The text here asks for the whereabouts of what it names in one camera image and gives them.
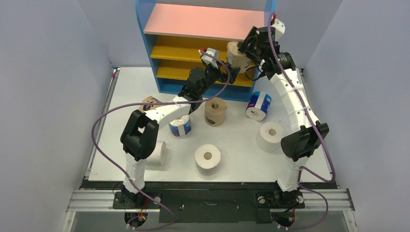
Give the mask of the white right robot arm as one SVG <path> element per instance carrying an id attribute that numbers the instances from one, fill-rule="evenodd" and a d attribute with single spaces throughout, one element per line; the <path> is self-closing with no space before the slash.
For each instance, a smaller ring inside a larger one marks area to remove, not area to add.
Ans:
<path id="1" fill-rule="evenodd" d="M 252 27 L 238 51 L 255 63 L 260 72 L 259 78 L 266 77 L 273 84 L 290 119 L 292 132 L 280 141 L 286 163 L 276 181 L 279 189 L 272 194 L 276 205 L 286 206 L 299 201 L 303 170 L 328 183 L 332 183 L 336 176 L 325 179 L 305 166 L 315 150 L 321 147 L 331 170 L 334 170 L 324 141 L 329 126 L 320 122 L 308 105 L 294 60 L 289 53 L 280 51 L 275 38 L 276 30 L 273 26 Z"/>

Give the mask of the blue wrapped roll left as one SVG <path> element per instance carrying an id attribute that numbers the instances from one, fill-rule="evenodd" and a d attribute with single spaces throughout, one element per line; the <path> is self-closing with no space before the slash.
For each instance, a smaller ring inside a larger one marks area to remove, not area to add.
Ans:
<path id="1" fill-rule="evenodd" d="M 177 137 L 185 136 L 191 131 L 190 116 L 178 117 L 169 124 L 170 132 Z"/>

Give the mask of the blue wrapped roll right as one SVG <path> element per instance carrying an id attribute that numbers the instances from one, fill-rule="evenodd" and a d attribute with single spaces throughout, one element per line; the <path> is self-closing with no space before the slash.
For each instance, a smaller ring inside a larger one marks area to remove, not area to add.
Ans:
<path id="1" fill-rule="evenodd" d="M 246 116 L 255 121 L 264 120 L 271 102 L 272 98 L 269 94 L 262 91 L 253 92 L 245 111 Z"/>

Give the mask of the white roll lying left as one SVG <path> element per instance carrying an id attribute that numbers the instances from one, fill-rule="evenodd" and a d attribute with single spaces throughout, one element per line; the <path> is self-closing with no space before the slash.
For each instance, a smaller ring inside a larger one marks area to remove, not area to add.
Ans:
<path id="1" fill-rule="evenodd" d="M 146 159 L 146 165 L 163 166 L 165 163 L 166 149 L 167 147 L 165 141 L 157 141 L 154 151 Z"/>

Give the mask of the white roll centre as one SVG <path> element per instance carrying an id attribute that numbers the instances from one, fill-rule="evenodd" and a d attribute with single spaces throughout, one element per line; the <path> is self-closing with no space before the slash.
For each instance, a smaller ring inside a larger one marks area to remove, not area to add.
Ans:
<path id="1" fill-rule="evenodd" d="M 194 158 L 196 165 L 201 169 L 211 170 L 218 167 L 221 161 L 221 152 L 216 146 L 205 144 L 195 151 Z"/>

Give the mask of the blue shelf with coloured boards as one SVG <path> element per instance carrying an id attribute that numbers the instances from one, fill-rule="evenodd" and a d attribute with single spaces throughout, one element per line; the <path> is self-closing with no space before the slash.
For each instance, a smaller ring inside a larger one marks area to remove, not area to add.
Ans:
<path id="1" fill-rule="evenodd" d="M 263 11 L 137 0 L 135 12 L 158 91 L 177 94 L 191 69 L 201 67 L 199 50 L 214 48 L 226 60 L 229 42 L 241 42 L 263 27 L 276 2 Z"/>

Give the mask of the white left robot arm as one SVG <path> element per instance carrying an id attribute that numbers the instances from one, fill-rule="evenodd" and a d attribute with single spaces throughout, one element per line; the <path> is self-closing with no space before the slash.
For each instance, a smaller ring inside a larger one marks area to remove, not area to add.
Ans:
<path id="1" fill-rule="evenodd" d="M 207 65 L 205 69 L 191 69 L 186 84 L 181 92 L 173 98 L 171 104 L 141 112 L 131 113 L 120 137 L 126 155 L 126 172 L 121 193 L 127 204 L 133 208 L 140 207 L 145 200 L 139 191 L 145 187 L 144 174 L 146 159 L 154 152 L 159 130 L 177 119 L 189 115 L 201 105 L 203 95 L 216 82 L 232 84 L 240 68 L 228 67 L 229 73 L 223 73 L 219 67 Z"/>

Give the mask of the white roll right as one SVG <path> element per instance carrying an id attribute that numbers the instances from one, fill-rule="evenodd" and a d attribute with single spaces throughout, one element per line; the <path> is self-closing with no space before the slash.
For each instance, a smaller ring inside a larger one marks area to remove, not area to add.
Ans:
<path id="1" fill-rule="evenodd" d="M 261 125 L 256 136 L 257 146 L 264 152 L 274 152 L 280 146 L 284 137 L 283 127 L 276 122 L 266 122 Z"/>

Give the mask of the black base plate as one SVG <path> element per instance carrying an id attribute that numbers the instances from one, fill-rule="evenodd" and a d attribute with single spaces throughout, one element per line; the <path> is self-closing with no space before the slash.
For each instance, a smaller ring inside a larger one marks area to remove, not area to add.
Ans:
<path id="1" fill-rule="evenodd" d="M 318 203 L 319 210 L 330 203 L 323 197 L 333 186 L 316 184 L 314 188 L 283 193 L 274 183 L 148 182 L 144 194 L 133 197 L 119 181 L 84 180 L 80 186 L 81 190 L 109 190 L 109 208 L 124 210 L 124 220 L 133 227 L 141 226 L 153 213 L 159 213 L 160 223 L 292 221 L 294 211 L 308 209 L 308 203 Z"/>

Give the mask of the brown printed paper roll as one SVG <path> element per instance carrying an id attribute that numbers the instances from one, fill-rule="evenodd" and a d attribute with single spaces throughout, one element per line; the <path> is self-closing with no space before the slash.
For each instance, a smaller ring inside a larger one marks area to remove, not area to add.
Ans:
<path id="1" fill-rule="evenodd" d="M 158 99 L 154 98 L 153 96 L 148 96 L 146 97 L 142 103 L 144 103 L 143 105 L 140 105 L 138 110 L 140 112 L 146 112 L 149 110 L 153 110 L 156 109 L 158 107 L 160 107 L 161 105 L 158 105 L 158 103 L 161 103 L 161 101 L 159 101 Z"/>

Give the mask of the blue wrapped roll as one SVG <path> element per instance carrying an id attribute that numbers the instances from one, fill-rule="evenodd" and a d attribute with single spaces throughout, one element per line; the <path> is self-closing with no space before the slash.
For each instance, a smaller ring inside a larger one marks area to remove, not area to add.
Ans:
<path id="1" fill-rule="evenodd" d="M 262 91 L 253 92 L 245 111 L 246 116 L 255 121 L 264 120 L 271 102 L 272 98 L 269 94 Z"/>
<path id="2" fill-rule="evenodd" d="M 178 117 L 169 124 L 170 132 L 177 137 L 185 136 L 191 131 L 190 116 Z"/>

